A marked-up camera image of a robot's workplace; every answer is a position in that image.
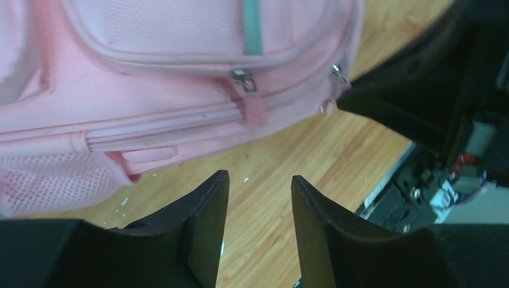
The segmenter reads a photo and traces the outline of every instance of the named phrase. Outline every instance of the wooden surface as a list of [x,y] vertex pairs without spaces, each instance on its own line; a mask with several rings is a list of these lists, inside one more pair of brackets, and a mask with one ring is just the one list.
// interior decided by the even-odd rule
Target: wooden surface
[[[449,3],[366,0],[363,40],[351,78],[419,34]],[[150,173],[137,187],[95,207],[31,218],[85,218],[103,227],[124,227],[227,169],[230,200],[217,287],[290,288],[300,277],[292,176],[303,175],[325,195],[355,210],[408,143],[371,120],[337,111],[221,154]]]

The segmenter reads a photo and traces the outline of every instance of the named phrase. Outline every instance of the zipper pull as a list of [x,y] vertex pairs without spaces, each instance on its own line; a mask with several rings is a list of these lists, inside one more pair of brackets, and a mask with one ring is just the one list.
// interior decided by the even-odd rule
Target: zipper pull
[[234,70],[230,75],[233,82],[241,85],[244,90],[242,97],[245,103],[245,118],[247,122],[257,127],[265,126],[268,122],[267,110],[253,76],[244,70]]

